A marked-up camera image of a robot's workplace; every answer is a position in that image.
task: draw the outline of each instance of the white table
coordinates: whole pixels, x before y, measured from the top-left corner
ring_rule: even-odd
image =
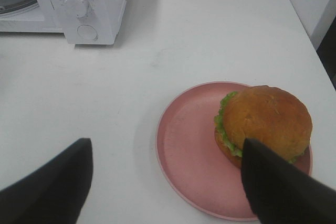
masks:
[[[79,224],[231,223],[182,200],[154,150],[168,103],[209,81],[296,95],[313,119],[313,177],[336,188],[336,92],[289,0],[129,0],[114,47],[1,34],[0,48],[0,188],[90,137]]]

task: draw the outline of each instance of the pink plate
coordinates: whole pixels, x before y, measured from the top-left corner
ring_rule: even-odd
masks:
[[[239,221],[257,218],[246,199],[240,170],[215,142],[213,117],[227,93],[246,87],[211,82],[186,90],[163,113],[156,140],[161,169],[183,199],[210,215]],[[311,164],[309,147],[295,165],[310,175]]]

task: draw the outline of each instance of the microwave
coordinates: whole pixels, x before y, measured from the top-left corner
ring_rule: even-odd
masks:
[[[111,45],[127,0],[0,0],[0,31],[64,33],[70,44]]]

